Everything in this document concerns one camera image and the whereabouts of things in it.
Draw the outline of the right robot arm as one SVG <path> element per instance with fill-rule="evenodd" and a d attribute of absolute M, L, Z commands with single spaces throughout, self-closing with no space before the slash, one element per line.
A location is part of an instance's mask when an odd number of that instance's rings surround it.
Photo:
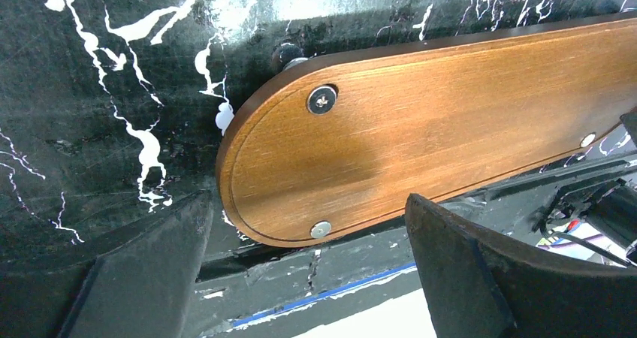
<path fill-rule="evenodd" d="M 601 264 L 636 266 L 636 114 L 548 176 L 554 196 L 532 225 L 534 246 Z"/>

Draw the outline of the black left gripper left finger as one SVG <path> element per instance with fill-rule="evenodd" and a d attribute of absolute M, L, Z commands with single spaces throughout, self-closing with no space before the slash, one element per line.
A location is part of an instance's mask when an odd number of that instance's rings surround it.
<path fill-rule="evenodd" d="M 88 243 L 1 264 L 3 337 L 179 337 L 213 221 L 201 190 Z"/>

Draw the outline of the oval wooden tray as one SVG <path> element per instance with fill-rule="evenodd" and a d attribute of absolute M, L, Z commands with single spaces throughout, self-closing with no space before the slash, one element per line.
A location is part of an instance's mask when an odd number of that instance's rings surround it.
<path fill-rule="evenodd" d="M 304 247 L 574 155 L 636 109 L 636 14 L 353 50 L 275 75 L 216 158 L 231 223 Z"/>

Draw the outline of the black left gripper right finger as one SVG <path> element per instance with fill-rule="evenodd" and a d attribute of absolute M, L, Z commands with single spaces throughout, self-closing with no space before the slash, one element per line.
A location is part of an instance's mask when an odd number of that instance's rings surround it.
<path fill-rule="evenodd" d="M 405 222 L 439 337 L 634 337 L 636 271 L 522 243 L 417 194 Z"/>

